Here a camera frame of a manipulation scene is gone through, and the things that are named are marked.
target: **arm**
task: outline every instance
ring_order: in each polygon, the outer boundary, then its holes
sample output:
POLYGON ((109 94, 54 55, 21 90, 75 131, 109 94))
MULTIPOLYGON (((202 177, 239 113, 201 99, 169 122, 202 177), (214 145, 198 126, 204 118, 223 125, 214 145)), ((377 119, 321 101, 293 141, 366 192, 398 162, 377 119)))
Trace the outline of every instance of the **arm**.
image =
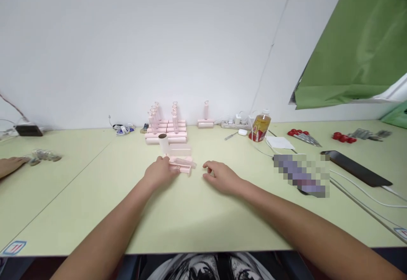
POLYGON ((23 157, 11 157, 0 159, 0 180, 7 175, 13 173, 15 170, 20 168, 23 164, 27 162, 26 158, 23 157))
POLYGON ((329 221, 207 161, 203 177, 219 191, 249 203, 285 239, 332 279, 407 279, 400 270, 329 221))
POLYGON ((51 280, 109 279, 139 223, 145 204, 179 169, 170 170, 169 158, 158 157, 130 193, 91 231, 58 268, 51 280))

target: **screwdriver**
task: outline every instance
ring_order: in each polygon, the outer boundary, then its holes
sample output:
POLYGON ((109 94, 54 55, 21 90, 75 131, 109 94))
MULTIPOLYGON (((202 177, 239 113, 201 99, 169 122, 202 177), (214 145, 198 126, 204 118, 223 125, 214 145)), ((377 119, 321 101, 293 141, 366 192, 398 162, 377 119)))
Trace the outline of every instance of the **screwdriver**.
POLYGON ((229 138, 232 138, 232 137, 233 137, 233 136, 235 136, 237 133, 238 133, 238 132, 233 133, 233 134, 231 134, 231 135, 229 135, 229 136, 225 137, 225 140, 228 140, 229 138))

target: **smartphone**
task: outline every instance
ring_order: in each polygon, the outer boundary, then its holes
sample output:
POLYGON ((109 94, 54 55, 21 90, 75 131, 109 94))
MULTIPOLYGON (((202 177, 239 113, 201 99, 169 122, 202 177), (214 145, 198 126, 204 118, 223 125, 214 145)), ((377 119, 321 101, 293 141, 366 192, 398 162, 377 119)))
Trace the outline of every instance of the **smartphone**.
POLYGON ((359 165, 357 162, 351 160, 338 151, 323 151, 323 155, 329 155, 329 159, 340 166, 342 169, 348 171, 354 177, 360 179, 362 182, 368 184, 370 187, 391 186, 393 185, 388 180, 377 175, 371 170, 359 165))

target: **hand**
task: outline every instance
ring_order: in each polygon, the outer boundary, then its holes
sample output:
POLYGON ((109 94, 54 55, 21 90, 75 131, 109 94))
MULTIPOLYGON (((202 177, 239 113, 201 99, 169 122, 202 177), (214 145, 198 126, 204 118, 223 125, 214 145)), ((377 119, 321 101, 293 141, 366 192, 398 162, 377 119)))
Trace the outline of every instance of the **hand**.
POLYGON ((20 168, 28 161, 24 157, 11 157, 0 159, 0 178, 3 178, 20 168))
POLYGON ((179 174, 179 168, 170 169, 170 158, 161 156, 145 171, 142 181, 155 191, 162 185, 168 184, 179 174))
POLYGON ((208 174, 203 175, 204 179, 217 190, 232 195, 239 193, 244 180, 227 165, 217 161, 207 161, 203 164, 203 168, 208 168, 208 174))

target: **light green table surface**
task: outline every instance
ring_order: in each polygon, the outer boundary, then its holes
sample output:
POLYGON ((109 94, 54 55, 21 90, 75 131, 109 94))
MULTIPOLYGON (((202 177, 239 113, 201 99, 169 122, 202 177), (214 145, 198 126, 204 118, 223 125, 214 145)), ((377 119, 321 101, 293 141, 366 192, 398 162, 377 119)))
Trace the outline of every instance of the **light green table surface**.
POLYGON ((15 240, 115 137, 109 129, 65 130, 1 142, 0 158, 24 156, 34 149, 55 150, 63 158, 24 165, 0 180, 0 250, 15 240))
MULTIPOLYGON (((239 200, 219 194, 203 179, 206 160, 228 164, 261 188, 289 199, 344 229, 370 247, 402 246, 376 219, 337 188, 331 196, 304 196, 288 185, 270 157, 258 152, 247 137, 215 127, 188 127, 188 143, 198 164, 191 177, 180 174, 146 207, 127 253, 288 250, 291 246, 239 200)), ((265 143, 256 144, 272 155, 265 143)), ((291 150, 281 150, 292 154, 291 150)), ((85 168, 17 237, 27 241, 18 254, 68 255, 141 179, 160 155, 143 135, 116 139, 85 168)))
MULTIPOLYGON (((295 147, 297 153, 306 153, 310 156, 317 155, 321 151, 336 150, 362 166, 370 169, 378 175, 386 178, 393 183, 391 188, 397 193, 407 198, 407 130, 393 125, 385 124, 379 120, 364 121, 337 121, 337 122, 296 122, 296 123, 272 123, 269 130, 276 136, 285 136, 295 147), (292 128, 307 130, 322 145, 322 148, 314 147, 294 137, 288 136, 287 132, 292 128), (348 134, 354 132, 357 128, 370 130, 373 133, 379 130, 389 130, 393 134, 384 139, 383 142, 358 139, 357 142, 348 144, 338 140, 333 140, 334 132, 348 134)), ((334 163, 330 163, 330 169, 334 170, 367 191, 373 198, 390 205, 407 205, 407 202, 399 199, 383 188, 372 188, 356 177, 343 170, 334 163)), ((407 208, 390 208, 382 206, 367 197, 362 191, 348 182, 345 178, 332 173, 332 177, 345 187, 352 195, 362 201, 368 207, 396 223, 392 224, 371 210, 366 209, 374 218, 377 218, 391 232, 397 234, 394 228, 407 228, 407 208)))

